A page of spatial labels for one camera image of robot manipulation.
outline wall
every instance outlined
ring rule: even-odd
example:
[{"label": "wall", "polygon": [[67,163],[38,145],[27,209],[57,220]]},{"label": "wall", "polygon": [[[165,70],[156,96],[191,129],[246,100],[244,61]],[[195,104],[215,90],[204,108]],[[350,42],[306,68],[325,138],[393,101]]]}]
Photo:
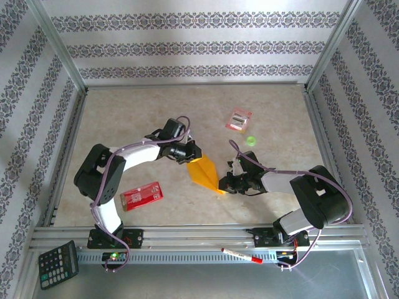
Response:
[{"label": "wall", "polygon": [[397,0],[360,7],[314,90],[341,180],[388,294],[399,297]]},{"label": "wall", "polygon": [[305,83],[347,0],[45,0],[87,85]]},{"label": "wall", "polygon": [[25,1],[1,0],[0,20],[0,298],[12,298],[77,90]]}]

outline metal bracket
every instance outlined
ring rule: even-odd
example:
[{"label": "metal bracket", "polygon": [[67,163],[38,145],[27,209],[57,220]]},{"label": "metal bracket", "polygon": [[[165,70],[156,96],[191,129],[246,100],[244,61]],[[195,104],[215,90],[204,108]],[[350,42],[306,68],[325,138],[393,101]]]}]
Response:
[{"label": "metal bracket", "polygon": [[[141,249],[143,243],[143,233],[142,229],[124,229],[122,234],[122,240],[129,245],[131,249]],[[89,234],[89,239],[87,241],[88,249],[124,249],[122,244],[117,244],[112,246],[110,244],[104,243],[103,235],[98,229],[92,229]]]},{"label": "metal bracket", "polygon": [[[282,244],[276,239],[272,227],[255,227],[246,230],[252,234],[255,248],[259,247],[281,247]],[[306,231],[300,232],[296,235],[298,246],[309,246],[309,236]]]}]

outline aluminum frame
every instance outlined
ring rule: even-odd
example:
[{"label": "aluminum frame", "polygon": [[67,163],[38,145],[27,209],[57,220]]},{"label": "aluminum frame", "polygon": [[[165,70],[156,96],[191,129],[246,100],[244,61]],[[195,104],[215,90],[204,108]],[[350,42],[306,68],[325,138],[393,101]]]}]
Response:
[{"label": "aluminum frame", "polygon": [[[145,226],[128,227],[143,229],[143,246],[133,249],[132,255],[154,255],[157,257],[187,254],[192,256],[215,256],[220,253],[221,247],[247,252],[254,255],[270,254],[269,262],[273,262],[273,254],[277,248],[255,248],[252,235],[246,229],[253,227],[272,227],[264,224],[247,225],[174,225],[174,226]],[[78,257],[85,259],[85,263],[100,263],[103,252],[114,250],[92,250],[87,248],[87,238],[92,227],[37,227],[27,259],[22,268],[22,274],[16,290],[16,298],[32,298],[34,290],[39,287],[39,269],[37,261],[39,255],[49,249],[60,246],[69,240],[74,240],[77,246]],[[309,239],[313,242],[316,230],[309,232]],[[331,250],[353,250],[357,265],[362,276],[363,284],[369,298],[388,298],[383,287],[378,269],[374,269],[367,255],[368,239],[363,225],[333,225],[322,231],[314,251],[327,252]],[[278,247],[280,250],[292,250],[292,247]],[[299,247],[298,251],[306,251],[307,247]],[[175,259],[176,262],[191,263],[189,260]],[[204,263],[220,263],[220,260],[206,259]],[[243,263],[240,260],[227,260],[227,263]],[[158,263],[157,260],[146,259],[141,264]]]},{"label": "aluminum frame", "polygon": [[[65,45],[58,35],[51,19],[46,13],[40,0],[27,0],[29,8],[34,13],[43,31],[46,33],[53,48],[59,55],[62,63],[65,65],[69,75],[72,77],[78,89],[85,96],[87,86],[79,74],[72,58],[70,57]],[[339,178],[337,169],[335,167],[334,159],[328,146],[327,137],[321,125],[320,116],[315,108],[314,99],[311,91],[317,84],[319,77],[324,71],[326,65],[334,53],[334,50],[342,40],[347,27],[355,15],[362,0],[349,0],[344,8],[342,16],[338,21],[336,28],[329,37],[327,45],[319,57],[313,72],[311,73],[307,84],[305,85],[304,98],[307,110],[309,112],[310,120],[316,135],[318,146],[322,154],[323,162],[330,172],[336,178]],[[154,86],[140,86],[140,88],[153,88]],[[116,88],[137,88],[137,87],[116,87]],[[110,87],[96,86],[93,90],[110,89]],[[82,112],[84,110],[85,99],[82,99],[82,104],[76,109],[77,121],[72,125],[71,138],[65,141],[66,159],[61,164],[60,179],[57,182],[54,196],[49,203],[49,212],[46,216],[45,225],[49,226],[54,208],[58,205],[60,194],[65,182],[67,168],[72,156],[77,131],[79,129]],[[132,250],[134,255],[140,253],[170,253],[170,252],[194,252],[200,254],[202,252],[219,251],[221,245],[228,246],[230,249],[247,251],[252,253],[261,253],[268,250],[275,249],[255,249],[252,241],[252,236],[245,232],[247,228],[253,227],[271,227],[271,225],[184,225],[184,226],[152,226],[152,227],[137,227],[143,229],[144,239],[143,248],[139,250]],[[32,298],[35,287],[38,284],[38,266],[37,260],[41,253],[51,248],[57,247],[73,239],[77,244],[79,254],[94,254],[98,255],[104,251],[111,250],[89,250],[86,247],[89,230],[92,227],[38,227],[33,233],[31,245],[26,255],[22,266],[21,276],[19,277],[15,298]],[[310,241],[314,240],[316,231],[311,231],[309,234]],[[368,253],[368,239],[362,225],[340,225],[332,226],[323,230],[322,236],[317,241],[314,248],[315,251],[327,250],[353,250],[357,258],[357,265],[363,278],[366,291],[369,298],[388,298],[380,277],[377,265],[369,257]],[[281,247],[281,250],[290,249],[289,247]],[[299,247],[299,251],[306,250],[306,247]]]}]

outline black calculator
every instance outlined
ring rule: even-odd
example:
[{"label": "black calculator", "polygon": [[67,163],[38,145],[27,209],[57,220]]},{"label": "black calculator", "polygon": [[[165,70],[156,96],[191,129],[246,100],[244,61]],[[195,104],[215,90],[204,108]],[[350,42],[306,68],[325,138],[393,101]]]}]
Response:
[{"label": "black calculator", "polygon": [[39,256],[39,278],[42,290],[71,279],[78,272],[76,247],[73,240]]}]

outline small card package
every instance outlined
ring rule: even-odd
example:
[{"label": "small card package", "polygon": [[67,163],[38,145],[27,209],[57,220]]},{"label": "small card package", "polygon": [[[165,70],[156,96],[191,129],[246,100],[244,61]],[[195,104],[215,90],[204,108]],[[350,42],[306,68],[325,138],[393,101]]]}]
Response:
[{"label": "small card package", "polygon": [[125,212],[163,199],[160,183],[154,182],[121,193],[122,207]]},{"label": "small card package", "polygon": [[233,113],[230,116],[230,120],[226,124],[226,128],[239,131],[240,133],[245,133],[251,116],[252,112],[241,108],[234,108]]}]

